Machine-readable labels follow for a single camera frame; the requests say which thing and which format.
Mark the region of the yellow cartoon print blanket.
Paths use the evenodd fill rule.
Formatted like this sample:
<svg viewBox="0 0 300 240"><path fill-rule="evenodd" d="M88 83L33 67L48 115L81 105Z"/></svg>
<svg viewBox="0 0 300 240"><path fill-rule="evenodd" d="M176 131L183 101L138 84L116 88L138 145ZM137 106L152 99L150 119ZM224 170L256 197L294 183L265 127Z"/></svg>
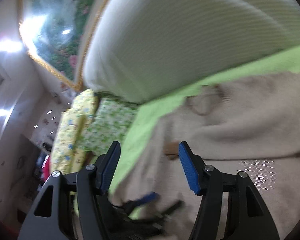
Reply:
<svg viewBox="0 0 300 240"><path fill-rule="evenodd" d="M97 110L98 97L92 89L78 94L71 107L62 113L52 152L50 154L50 172L62 174L78 172L85 159L84 150L77 146L81 132L87 128Z"/></svg>

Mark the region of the gold framed floral painting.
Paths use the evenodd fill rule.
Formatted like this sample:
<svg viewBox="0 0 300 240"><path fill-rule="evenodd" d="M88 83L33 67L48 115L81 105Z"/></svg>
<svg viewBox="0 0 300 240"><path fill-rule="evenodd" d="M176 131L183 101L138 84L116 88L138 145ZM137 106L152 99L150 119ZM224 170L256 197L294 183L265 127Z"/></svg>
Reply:
<svg viewBox="0 0 300 240"><path fill-rule="evenodd" d="M83 66L109 0L18 0L19 33L34 62L80 91Z"/></svg>

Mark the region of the light green bed sheet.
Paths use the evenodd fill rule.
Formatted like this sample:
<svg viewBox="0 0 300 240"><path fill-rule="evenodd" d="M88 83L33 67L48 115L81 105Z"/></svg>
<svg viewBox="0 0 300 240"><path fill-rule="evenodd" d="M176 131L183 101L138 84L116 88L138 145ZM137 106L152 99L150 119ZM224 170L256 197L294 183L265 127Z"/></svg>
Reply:
<svg viewBox="0 0 300 240"><path fill-rule="evenodd" d="M161 196L160 205L181 197L196 214L199 198L191 193L180 162L162 155L162 141L169 134L166 118L181 109L187 98L198 96L211 85L275 74L300 75L300 46L204 78L140 105L122 142L121 158L110 186L111 200L122 204L155 191ZM291 226L300 218L300 153L284 158L238 160L216 160L210 155L208 160L225 172L239 168L248 172L280 226Z"/></svg>

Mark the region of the beige knit sweater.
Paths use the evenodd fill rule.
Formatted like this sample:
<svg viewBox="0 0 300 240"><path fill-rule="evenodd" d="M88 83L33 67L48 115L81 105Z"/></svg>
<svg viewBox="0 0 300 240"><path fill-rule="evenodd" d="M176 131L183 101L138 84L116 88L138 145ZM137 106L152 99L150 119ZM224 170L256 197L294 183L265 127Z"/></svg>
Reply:
<svg viewBox="0 0 300 240"><path fill-rule="evenodd" d="M188 239L201 198L178 159L181 141L221 172L249 174L284 239L300 219L300 73L244 77L204 86L162 116L140 158L111 195L114 204L156 192L141 210L153 215L176 200L185 206L168 223L169 239Z"/></svg>

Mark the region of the large striped white pillow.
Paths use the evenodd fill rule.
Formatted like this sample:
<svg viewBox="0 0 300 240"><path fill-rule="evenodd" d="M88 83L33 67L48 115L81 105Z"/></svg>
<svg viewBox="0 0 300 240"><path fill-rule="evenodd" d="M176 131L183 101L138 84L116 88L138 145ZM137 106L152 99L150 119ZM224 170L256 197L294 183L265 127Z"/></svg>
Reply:
<svg viewBox="0 0 300 240"><path fill-rule="evenodd" d="M298 45L297 0L108 0L83 80L141 103Z"/></svg>

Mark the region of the green white checkered pillow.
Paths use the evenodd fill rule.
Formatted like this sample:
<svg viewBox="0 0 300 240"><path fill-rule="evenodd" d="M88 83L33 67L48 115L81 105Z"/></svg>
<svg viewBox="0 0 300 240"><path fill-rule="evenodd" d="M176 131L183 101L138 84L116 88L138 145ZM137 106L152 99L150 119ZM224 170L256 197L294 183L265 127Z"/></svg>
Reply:
<svg viewBox="0 0 300 240"><path fill-rule="evenodd" d="M76 145L78 153L104 154L113 141L123 142L139 105L110 94L98 94L99 106L92 121L83 128Z"/></svg>

